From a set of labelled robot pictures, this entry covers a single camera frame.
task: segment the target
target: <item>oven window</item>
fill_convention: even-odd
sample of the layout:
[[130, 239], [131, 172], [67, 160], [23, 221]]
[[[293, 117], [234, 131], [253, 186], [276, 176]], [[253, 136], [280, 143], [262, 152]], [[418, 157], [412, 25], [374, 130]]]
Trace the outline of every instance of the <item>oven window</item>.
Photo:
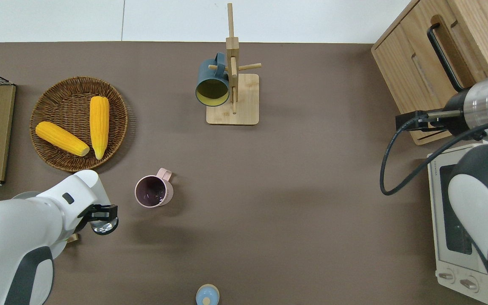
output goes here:
[[440, 185], [442, 188], [442, 201], [444, 203], [444, 223], [446, 229], [447, 249], [462, 254], [472, 254], [472, 241], [463, 225], [455, 215], [455, 211], [449, 202], [447, 187], [449, 186], [449, 177], [455, 164], [440, 167]]

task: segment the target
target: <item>wicker basket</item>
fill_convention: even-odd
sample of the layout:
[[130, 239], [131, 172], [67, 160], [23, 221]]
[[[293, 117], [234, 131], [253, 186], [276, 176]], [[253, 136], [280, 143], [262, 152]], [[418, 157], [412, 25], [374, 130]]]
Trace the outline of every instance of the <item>wicker basket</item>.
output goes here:
[[[89, 101], [96, 95], [110, 103], [108, 145], [101, 160], [95, 158], [89, 135]], [[90, 147], [84, 157], [75, 156], [39, 138], [35, 126], [43, 120], [69, 131]], [[60, 81], [39, 98], [29, 122], [31, 142], [37, 154], [49, 165], [77, 172], [105, 163], [118, 150], [128, 129], [128, 110], [120, 93], [106, 81], [92, 77], [74, 77]]]

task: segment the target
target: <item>corn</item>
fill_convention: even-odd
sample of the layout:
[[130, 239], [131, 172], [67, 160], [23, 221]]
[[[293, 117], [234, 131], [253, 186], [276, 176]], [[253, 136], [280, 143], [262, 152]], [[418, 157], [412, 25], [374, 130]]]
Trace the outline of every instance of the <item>corn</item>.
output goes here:
[[101, 160], [108, 143], [109, 106], [106, 97], [93, 97], [89, 102], [89, 133], [95, 158]]
[[37, 124], [35, 133], [39, 138], [71, 154], [83, 157], [89, 152], [87, 144], [54, 123], [43, 121]]

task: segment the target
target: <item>brown table surface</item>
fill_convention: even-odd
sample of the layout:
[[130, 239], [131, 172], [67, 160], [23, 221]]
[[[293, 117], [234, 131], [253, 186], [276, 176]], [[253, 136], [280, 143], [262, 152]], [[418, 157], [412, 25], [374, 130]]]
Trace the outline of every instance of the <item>brown table surface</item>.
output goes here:
[[[378, 176], [397, 108], [369, 44], [241, 43], [262, 62], [260, 121], [212, 126], [194, 95], [199, 64], [224, 43], [0, 43], [0, 75], [18, 85], [0, 200], [44, 191], [68, 173], [45, 164], [28, 124], [41, 94], [91, 76], [120, 91], [130, 128], [96, 168], [120, 225], [89, 228], [55, 260], [47, 305], [195, 304], [205, 283], [221, 305], [478, 304], [434, 276], [428, 180], [385, 197]], [[394, 186], [440, 143], [401, 135]], [[174, 172], [163, 207], [135, 183]]]

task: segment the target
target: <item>mug rack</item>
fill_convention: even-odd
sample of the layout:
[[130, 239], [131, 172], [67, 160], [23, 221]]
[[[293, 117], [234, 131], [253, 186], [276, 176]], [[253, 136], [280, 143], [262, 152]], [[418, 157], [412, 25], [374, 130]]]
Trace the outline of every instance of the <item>mug rack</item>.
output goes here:
[[229, 75], [229, 101], [217, 107], [207, 107], [207, 123], [211, 125], [255, 125], [259, 123], [259, 75], [238, 73], [260, 68], [261, 64], [239, 66], [240, 48], [233, 27], [233, 4], [227, 4], [229, 37], [225, 39]]

